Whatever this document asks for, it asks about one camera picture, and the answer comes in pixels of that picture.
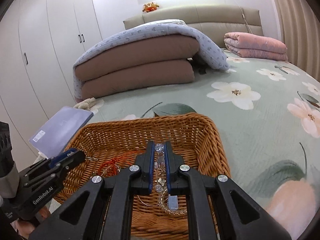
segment beige curtain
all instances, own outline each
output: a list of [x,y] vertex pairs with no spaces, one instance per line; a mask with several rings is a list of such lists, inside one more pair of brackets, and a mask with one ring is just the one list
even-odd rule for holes
[[289,61],[320,81],[320,23],[306,0],[275,0]]

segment blue folder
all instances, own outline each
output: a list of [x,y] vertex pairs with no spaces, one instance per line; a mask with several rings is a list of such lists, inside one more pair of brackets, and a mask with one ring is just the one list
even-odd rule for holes
[[92,116],[93,113],[90,111],[64,106],[29,139],[29,142],[48,158],[56,157]]

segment white wardrobe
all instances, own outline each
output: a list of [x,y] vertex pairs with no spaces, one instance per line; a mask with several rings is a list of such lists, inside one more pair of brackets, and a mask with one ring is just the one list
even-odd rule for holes
[[74,106],[74,62],[102,40],[92,0],[15,0],[0,22],[0,121],[21,170],[37,156],[29,138]]

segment beige headboard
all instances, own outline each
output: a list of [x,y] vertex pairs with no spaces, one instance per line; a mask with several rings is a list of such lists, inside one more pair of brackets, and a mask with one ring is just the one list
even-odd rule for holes
[[[242,10],[252,33],[263,36],[259,10],[251,8],[242,8]],[[225,33],[249,32],[240,8],[221,4],[159,8],[156,11],[141,13],[126,19],[123,23],[128,30],[144,23],[165,19],[183,20],[188,26],[203,32],[221,48],[225,47],[223,41]]]

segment red string bracelet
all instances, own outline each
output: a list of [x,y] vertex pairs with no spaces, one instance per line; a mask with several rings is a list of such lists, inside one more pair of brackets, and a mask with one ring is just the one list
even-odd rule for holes
[[105,168],[108,167],[108,171],[107,174],[105,174],[106,176],[114,176],[117,175],[119,173],[119,165],[117,165],[116,163],[119,162],[120,160],[122,160],[126,155],[130,154],[130,153],[143,153],[143,151],[129,151],[124,153],[124,155],[122,155],[121,157],[115,157],[112,158],[110,161],[104,162],[100,165],[97,174],[101,176],[101,171]]

